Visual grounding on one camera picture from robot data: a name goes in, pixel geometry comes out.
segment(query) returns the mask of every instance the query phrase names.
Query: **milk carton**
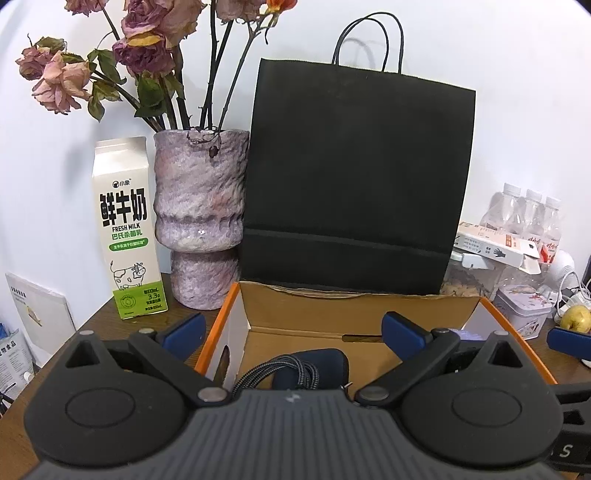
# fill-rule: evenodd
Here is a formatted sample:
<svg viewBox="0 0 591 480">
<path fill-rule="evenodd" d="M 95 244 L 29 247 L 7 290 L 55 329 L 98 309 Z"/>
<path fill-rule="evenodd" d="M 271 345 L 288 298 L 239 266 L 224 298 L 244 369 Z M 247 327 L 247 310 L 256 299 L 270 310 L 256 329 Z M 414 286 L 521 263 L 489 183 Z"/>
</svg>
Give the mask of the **milk carton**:
<svg viewBox="0 0 591 480">
<path fill-rule="evenodd" d="M 92 180 L 119 315 L 128 319 L 168 310 L 152 227 L 145 137 L 97 142 Z"/>
</svg>

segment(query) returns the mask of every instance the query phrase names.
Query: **cow illustration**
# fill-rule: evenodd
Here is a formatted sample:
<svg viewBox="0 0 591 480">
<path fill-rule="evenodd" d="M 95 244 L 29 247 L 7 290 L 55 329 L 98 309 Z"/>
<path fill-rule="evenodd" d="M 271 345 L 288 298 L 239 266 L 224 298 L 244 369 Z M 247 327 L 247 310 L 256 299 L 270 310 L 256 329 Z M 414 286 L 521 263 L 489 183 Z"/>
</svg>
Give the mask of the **cow illustration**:
<svg viewBox="0 0 591 480">
<path fill-rule="evenodd" d="M 126 288 L 139 287 L 146 273 L 143 265 L 143 263 L 136 263 L 133 267 L 113 270 L 113 262 L 111 261 L 111 271 L 113 272 L 115 283 L 117 283 L 117 288 L 125 290 Z"/>
</svg>

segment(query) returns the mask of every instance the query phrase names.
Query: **circular pad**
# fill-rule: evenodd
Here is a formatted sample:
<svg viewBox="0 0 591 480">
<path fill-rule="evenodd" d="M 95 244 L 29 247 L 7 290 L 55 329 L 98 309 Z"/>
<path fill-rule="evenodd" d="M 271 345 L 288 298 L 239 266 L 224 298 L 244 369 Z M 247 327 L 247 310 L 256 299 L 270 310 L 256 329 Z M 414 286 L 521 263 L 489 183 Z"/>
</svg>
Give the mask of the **circular pad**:
<svg viewBox="0 0 591 480">
<path fill-rule="evenodd" d="M 122 390 L 95 388 L 75 395 L 66 414 L 82 427 L 112 427 L 127 419 L 135 409 L 134 398 Z"/>
<path fill-rule="evenodd" d="M 521 403 L 502 390 L 475 388 L 458 394 L 452 410 L 459 419 L 476 427 L 502 427 L 521 414 Z"/>
<path fill-rule="evenodd" d="M 78 367 L 41 385 L 25 413 L 25 428 L 40 458 L 107 468 L 162 449 L 186 417 L 182 396 L 162 380 Z"/>
<path fill-rule="evenodd" d="M 406 395 L 400 417 L 432 455 L 503 469 L 543 458 L 560 433 L 556 396 L 524 368 L 491 365 L 435 377 Z"/>
</svg>

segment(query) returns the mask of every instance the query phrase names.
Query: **cardboard box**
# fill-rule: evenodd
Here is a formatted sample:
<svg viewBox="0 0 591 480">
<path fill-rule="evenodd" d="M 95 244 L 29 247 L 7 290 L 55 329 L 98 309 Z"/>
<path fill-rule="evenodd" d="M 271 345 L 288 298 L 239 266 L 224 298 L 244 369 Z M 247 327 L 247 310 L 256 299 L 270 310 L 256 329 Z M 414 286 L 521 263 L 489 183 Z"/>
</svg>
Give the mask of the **cardboard box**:
<svg viewBox="0 0 591 480">
<path fill-rule="evenodd" d="M 210 379 L 220 378 L 221 373 L 223 386 L 231 389 L 247 370 L 274 356 L 338 348 L 349 359 L 352 396 L 358 388 L 400 363 L 381 342 L 382 317 L 390 310 L 425 330 L 465 327 L 480 334 L 507 330 L 544 379 L 556 383 L 534 351 L 484 298 L 291 291 L 248 281 L 232 286 L 195 370 Z M 220 365 L 227 366 L 226 372 L 218 371 Z"/>
<path fill-rule="evenodd" d="M 535 243 L 515 235 L 460 222 L 453 246 L 536 275 L 541 272 Z"/>
<path fill-rule="evenodd" d="M 92 183 L 100 243 L 122 319 L 168 310 L 152 222 L 145 137 L 96 143 Z"/>
</svg>

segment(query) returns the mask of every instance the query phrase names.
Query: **white box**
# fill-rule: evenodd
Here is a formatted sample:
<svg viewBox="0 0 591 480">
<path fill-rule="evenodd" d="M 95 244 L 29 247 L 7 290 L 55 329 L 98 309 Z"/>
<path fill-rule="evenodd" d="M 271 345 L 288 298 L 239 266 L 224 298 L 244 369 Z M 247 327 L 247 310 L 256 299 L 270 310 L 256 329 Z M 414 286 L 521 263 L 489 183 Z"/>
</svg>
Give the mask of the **white box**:
<svg viewBox="0 0 591 480">
<path fill-rule="evenodd" d="M 538 263 L 540 254 L 535 243 L 510 233 L 460 222 L 453 246 L 511 265 L 530 275 L 541 272 Z"/>
<path fill-rule="evenodd" d="M 168 310 L 148 190 L 145 137 L 96 143 L 92 170 L 100 243 L 122 319 Z"/>
</svg>

